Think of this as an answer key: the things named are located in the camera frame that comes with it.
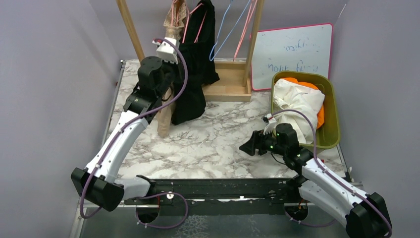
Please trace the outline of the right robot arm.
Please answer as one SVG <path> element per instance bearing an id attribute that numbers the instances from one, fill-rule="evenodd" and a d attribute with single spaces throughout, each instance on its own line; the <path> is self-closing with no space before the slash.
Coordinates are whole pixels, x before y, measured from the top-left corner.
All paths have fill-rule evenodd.
<path id="1" fill-rule="evenodd" d="M 282 156 L 285 165 L 297 172 L 289 181 L 286 196 L 293 202 L 307 200 L 338 221 L 351 238 L 388 238 L 392 226 L 384 198 L 350 184 L 299 144 L 288 123 L 278 124 L 275 133 L 255 130 L 239 149 L 246 154 L 267 152 Z"/>

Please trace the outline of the blue wire hanger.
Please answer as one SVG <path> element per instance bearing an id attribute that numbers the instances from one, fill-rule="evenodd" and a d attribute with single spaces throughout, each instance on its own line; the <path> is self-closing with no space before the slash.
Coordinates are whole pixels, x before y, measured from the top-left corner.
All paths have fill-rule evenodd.
<path id="1" fill-rule="evenodd" d="M 220 27 L 215 37 L 209 54 L 209 59 L 213 61 L 219 52 L 227 55 L 234 52 L 237 48 L 244 23 L 247 17 L 251 0 L 231 0 L 221 16 Z"/>

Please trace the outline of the orange shorts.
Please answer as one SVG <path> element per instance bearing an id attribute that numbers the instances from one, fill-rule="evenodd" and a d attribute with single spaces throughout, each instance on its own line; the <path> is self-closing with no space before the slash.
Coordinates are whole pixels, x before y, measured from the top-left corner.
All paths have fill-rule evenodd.
<path id="1" fill-rule="evenodd" d="M 286 78 L 282 78 L 282 79 L 286 80 L 286 81 L 289 81 L 291 83 L 295 83 L 295 84 L 302 85 L 302 86 L 312 88 L 314 90 L 319 91 L 319 89 L 314 84 L 311 84 L 311 83 L 308 83 L 308 82 L 303 82 L 303 81 L 298 81 L 296 78 L 293 78 L 293 77 L 286 77 Z M 324 124 L 324 122 L 325 122 L 325 120 L 324 120 L 324 106 L 322 104 L 320 109 L 317 112 L 317 126 L 316 126 L 316 128 L 317 129 L 320 128 Z"/>

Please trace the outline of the pink wire hanger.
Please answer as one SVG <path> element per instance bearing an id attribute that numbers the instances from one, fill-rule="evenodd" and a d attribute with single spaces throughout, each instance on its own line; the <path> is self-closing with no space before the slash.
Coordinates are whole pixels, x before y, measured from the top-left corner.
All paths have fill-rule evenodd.
<path id="1" fill-rule="evenodd" d="M 257 3 L 258 3 L 258 0 L 251 0 L 250 6 L 249 6 L 249 9 L 248 9 L 248 13 L 247 13 L 247 17 L 246 17 L 246 20 L 245 20 L 245 23 L 244 23 L 244 27 L 243 27 L 243 30 L 242 30 L 242 33 L 241 33 L 241 37 L 239 39 L 237 48 L 235 50 L 233 61 L 236 60 L 237 55 L 239 53 L 239 50 L 240 50 L 240 48 L 242 46 L 242 42 L 244 40 L 245 33 L 246 33 L 247 28 L 248 28 L 248 26 L 250 24 L 250 21 L 251 21 L 251 18 L 253 16 L 253 14 L 254 14 L 255 9 L 256 9 Z"/>

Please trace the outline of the black shorts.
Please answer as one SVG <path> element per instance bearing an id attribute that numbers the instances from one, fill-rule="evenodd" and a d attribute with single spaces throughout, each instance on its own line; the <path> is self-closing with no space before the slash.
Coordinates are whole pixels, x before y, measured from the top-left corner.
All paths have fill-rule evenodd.
<path id="1" fill-rule="evenodd" d="M 182 95 L 175 101 L 171 123 L 178 125 L 199 118 L 206 107 L 202 86 L 210 85 L 220 80 L 215 71 L 215 63 L 209 59 L 209 54 L 215 44 L 215 10 L 210 0 L 206 4 L 207 16 L 197 43 L 193 43 L 195 33 L 192 23 L 187 33 L 185 43 L 180 43 L 181 51 L 188 69 L 188 82 Z"/>

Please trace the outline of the pink framed whiteboard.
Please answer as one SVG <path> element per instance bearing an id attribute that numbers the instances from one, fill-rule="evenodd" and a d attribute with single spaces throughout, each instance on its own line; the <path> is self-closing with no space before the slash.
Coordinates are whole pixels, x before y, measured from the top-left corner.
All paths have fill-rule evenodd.
<path id="1" fill-rule="evenodd" d="M 328 78 L 332 36 L 331 23 L 258 31 L 251 63 L 252 90 L 269 90 L 272 78 L 281 71 Z"/>

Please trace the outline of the white shorts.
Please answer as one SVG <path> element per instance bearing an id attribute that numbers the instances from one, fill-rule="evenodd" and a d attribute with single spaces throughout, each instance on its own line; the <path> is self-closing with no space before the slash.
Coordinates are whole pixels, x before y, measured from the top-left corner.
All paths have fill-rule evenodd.
<path id="1" fill-rule="evenodd" d="M 303 113 L 283 112 L 275 116 L 278 123 L 289 123 L 297 133 L 302 144 L 312 144 L 314 136 L 310 127 L 317 129 L 317 112 L 323 104 L 325 95 L 302 85 L 279 79 L 273 88 L 274 111 L 292 109 Z"/>

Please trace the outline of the pink hanger of black shorts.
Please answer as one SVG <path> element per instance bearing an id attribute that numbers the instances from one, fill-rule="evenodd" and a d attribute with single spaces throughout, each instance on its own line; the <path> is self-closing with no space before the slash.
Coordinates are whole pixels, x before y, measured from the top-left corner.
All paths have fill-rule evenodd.
<path id="1" fill-rule="evenodd" d="M 202 28 L 204 25 L 205 18 L 207 16 L 207 10 L 205 10 L 206 4 L 203 1 L 200 1 L 193 9 L 190 9 L 186 6 L 186 13 L 187 13 L 187 20 L 185 23 L 183 35 L 181 38 L 181 43 L 185 43 L 187 40 L 187 33 L 189 31 L 190 24 L 192 23 L 192 31 L 195 33 L 195 37 L 193 38 L 193 43 L 197 43 L 199 41 L 200 34 L 202 32 Z"/>

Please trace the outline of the olive green plastic bin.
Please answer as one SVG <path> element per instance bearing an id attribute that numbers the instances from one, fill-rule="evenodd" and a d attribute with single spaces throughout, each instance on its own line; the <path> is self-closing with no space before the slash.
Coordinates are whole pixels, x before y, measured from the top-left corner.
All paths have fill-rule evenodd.
<path id="1" fill-rule="evenodd" d="M 292 77 L 298 81 L 315 85 L 324 95 L 324 124 L 316 130 L 316 148 L 320 150 L 335 147 L 341 138 L 335 92 L 331 82 L 324 76 L 314 73 L 281 71 L 272 78 L 272 85 L 279 79 Z"/>

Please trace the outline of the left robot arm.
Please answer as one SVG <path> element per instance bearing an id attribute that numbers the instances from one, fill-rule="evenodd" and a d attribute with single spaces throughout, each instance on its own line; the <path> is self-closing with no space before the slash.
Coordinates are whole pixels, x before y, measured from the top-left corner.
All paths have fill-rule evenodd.
<path id="1" fill-rule="evenodd" d="M 127 97 L 114 130 L 97 155 L 85 168 L 75 168 L 71 180 L 81 201 L 88 200 L 100 208 L 113 211 L 122 200 L 138 198 L 151 203 L 156 196 L 152 181 L 145 176 L 118 179 L 123 160 L 139 135 L 162 107 L 171 85 L 183 83 L 185 64 L 152 56 L 141 61 L 138 82 Z"/>

